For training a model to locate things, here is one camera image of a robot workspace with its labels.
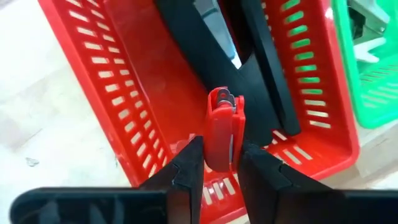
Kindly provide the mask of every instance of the red plastic part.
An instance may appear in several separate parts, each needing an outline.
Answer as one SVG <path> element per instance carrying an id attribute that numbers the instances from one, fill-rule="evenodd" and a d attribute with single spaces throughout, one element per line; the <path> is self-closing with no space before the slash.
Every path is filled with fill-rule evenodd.
<path id="1" fill-rule="evenodd" d="M 204 155 L 210 169 L 217 172 L 236 170 L 242 148 L 244 132 L 244 98 L 235 98 L 236 111 L 229 103 L 217 105 L 218 92 L 226 87 L 215 88 L 208 95 L 205 121 Z M 233 157 L 230 162 L 230 145 L 233 136 Z"/>
<path id="2" fill-rule="evenodd" d="M 202 134 L 206 91 L 153 0 L 39 2 L 133 186 L 164 166 L 195 134 Z M 322 179 L 352 165 L 359 149 L 330 2 L 301 1 L 283 11 L 284 3 L 267 0 L 266 14 L 302 133 L 288 137 L 274 132 L 267 150 Z M 70 11 L 86 19 L 72 17 Z M 300 11 L 301 19 L 285 23 Z M 301 26 L 307 30 L 288 35 L 296 27 L 305 30 Z M 307 39 L 309 45 L 292 47 Z M 314 57 L 295 59 L 305 52 Z M 306 65 L 316 70 L 300 72 Z M 318 77 L 319 82 L 303 83 L 303 77 Z M 202 223 L 226 223 L 244 215 L 233 172 L 206 169 L 204 181 Z"/>

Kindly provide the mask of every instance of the floor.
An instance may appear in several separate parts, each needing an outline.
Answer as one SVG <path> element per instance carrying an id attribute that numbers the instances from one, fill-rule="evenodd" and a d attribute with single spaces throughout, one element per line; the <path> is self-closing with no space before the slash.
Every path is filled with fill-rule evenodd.
<path id="1" fill-rule="evenodd" d="M 29 189 L 129 186 L 37 1 L 0 4 L 0 33 L 0 223 Z M 357 164 L 324 183 L 398 189 L 397 121 L 358 131 Z"/>

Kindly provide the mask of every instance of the black plastic part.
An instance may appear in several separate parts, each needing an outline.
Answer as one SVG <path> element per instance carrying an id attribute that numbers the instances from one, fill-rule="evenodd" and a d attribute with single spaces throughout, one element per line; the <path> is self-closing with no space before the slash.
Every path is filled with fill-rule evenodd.
<path id="1" fill-rule="evenodd" d="M 398 222 L 398 191 L 333 190 L 248 141 L 238 179 L 250 223 Z"/>
<path id="2" fill-rule="evenodd" d="M 43 188 L 19 196 L 11 222 L 199 223 L 203 138 L 196 137 L 162 170 L 133 188 Z"/>
<path id="3" fill-rule="evenodd" d="M 258 145 L 269 144 L 271 130 L 279 129 L 280 124 L 256 56 L 252 54 L 240 69 L 236 69 L 192 0 L 155 0 L 155 3 L 166 27 L 206 89 L 227 86 L 233 95 L 243 95 L 245 136 Z"/>
<path id="4" fill-rule="evenodd" d="M 301 132 L 300 124 L 287 87 L 260 0 L 241 0 L 244 15 L 254 42 L 262 76 L 265 79 L 279 123 L 286 134 Z"/>

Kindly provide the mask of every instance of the white floor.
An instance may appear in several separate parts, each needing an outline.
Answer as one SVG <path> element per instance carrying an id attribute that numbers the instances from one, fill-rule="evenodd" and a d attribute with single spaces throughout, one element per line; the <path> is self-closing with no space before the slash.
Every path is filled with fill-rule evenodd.
<path id="1" fill-rule="evenodd" d="M 29 189 L 129 186 L 36 0 L 0 9 L 0 62 L 0 223 Z M 389 127 L 360 129 L 362 144 Z"/>

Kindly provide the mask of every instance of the green plastic basket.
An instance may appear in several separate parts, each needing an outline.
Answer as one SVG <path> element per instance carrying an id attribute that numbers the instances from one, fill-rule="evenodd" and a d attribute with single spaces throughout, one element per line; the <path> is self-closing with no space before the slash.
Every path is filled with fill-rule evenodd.
<path id="1" fill-rule="evenodd" d="M 390 16 L 384 33 L 386 43 L 369 53 L 378 63 L 357 62 L 346 0 L 332 0 L 333 16 L 340 41 L 351 100 L 358 123 L 376 128 L 398 118 L 398 2 L 378 0 Z"/>

